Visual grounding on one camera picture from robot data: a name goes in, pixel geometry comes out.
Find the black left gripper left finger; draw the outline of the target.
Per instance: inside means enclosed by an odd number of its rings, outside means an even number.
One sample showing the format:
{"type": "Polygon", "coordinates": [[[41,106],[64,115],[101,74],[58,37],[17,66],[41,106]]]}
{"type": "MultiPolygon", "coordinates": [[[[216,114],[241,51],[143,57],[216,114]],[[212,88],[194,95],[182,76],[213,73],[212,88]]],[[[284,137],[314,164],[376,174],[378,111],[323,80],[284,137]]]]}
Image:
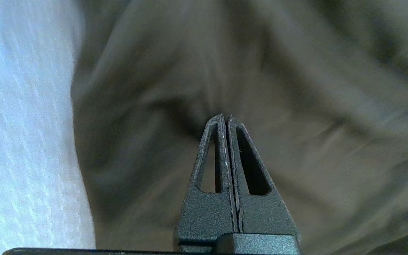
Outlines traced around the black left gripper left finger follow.
{"type": "Polygon", "coordinates": [[[174,231],[176,250],[212,250],[217,239],[238,230],[227,125],[222,114],[210,118],[198,147],[187,193],[174,231]],[[210,144],[214,144],[215,192],[201,190],[210,144]]]}

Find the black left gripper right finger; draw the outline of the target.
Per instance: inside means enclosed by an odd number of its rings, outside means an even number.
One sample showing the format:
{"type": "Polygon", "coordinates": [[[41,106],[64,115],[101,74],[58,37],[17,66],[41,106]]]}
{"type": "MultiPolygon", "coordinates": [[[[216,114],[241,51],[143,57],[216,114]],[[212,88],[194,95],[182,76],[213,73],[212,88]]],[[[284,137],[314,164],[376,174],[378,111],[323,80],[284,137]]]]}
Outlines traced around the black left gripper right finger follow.
{"type": "Polygon", "coordinates": [[[244,234],[287,236],[299,248],[301,235],[245,125],[227,122],[237,230],[244,234]]]}

